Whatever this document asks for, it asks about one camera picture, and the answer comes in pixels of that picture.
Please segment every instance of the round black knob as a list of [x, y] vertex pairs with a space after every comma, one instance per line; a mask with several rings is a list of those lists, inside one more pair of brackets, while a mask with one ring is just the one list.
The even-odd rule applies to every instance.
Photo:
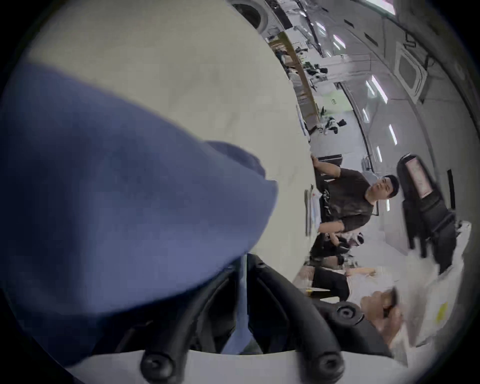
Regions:
[[150, 383], [161, 383], [173, 374], [173, 361], [164, 355], [146, 355], [140, 364], [144, 378]]
[[344, 319], [351, 319], [353, 316], [355, 316], [355, 311], [353, 310], [352, 307], [345, 306], [345, 307], [340, 307], [338, 309], [338, 314], [340, 315], [340, 317], [343, 317]]
[[343, 375], [345, 365], [339, 354], [327, 353], [318, 359], [318, 373], [320, 377], [335, 382]]

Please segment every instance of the man's hand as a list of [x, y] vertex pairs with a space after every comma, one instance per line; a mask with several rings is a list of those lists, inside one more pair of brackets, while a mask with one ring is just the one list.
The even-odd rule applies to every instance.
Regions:
[[338, 237], [336, 236], [335, 233], [333, 232], [330, 232], [329, 233], [330, 235], [330, 241], [333, 245], [335, 245], [336, 247], [338, 247], [340, 245], [340, 240], [338, 239]]
[[323, 161], [318, 161], [318, 159], [311, 155], [313, 167], [321, 173], [325, 175], [331, 176], [333, 178], [340, 177], [340, 167], [336, 166], [335, 164], [325, 163]]

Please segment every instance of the black pants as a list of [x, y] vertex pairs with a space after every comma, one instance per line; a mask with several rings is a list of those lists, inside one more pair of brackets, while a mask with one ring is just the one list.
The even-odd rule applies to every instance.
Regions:
[[312, 287], [328, 289], [332, 293], [332, 296], [338, 296], [340, 301], [347, 301], [350, 296], [347, 277], [321, 267], [315, 268]]

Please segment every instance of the paper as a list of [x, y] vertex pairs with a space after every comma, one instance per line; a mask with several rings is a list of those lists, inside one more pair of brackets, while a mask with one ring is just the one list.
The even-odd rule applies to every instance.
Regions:
[[317, 233], [318, 227], [322, 222], [322, 215], [320, 213], [320, 198], [322, 197], [322, 193], [316, 189], [312, 189], [312, 198], [311, 198], [311, 211], [312, 211], [312, 232]]

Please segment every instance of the yellow label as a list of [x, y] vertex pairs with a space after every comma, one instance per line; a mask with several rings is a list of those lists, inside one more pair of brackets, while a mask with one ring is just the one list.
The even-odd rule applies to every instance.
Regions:
[[437, 324], [440, 324], [445, 317], [445, 312], [447, 311], [448, 302], [444, 302], [437, 313]]

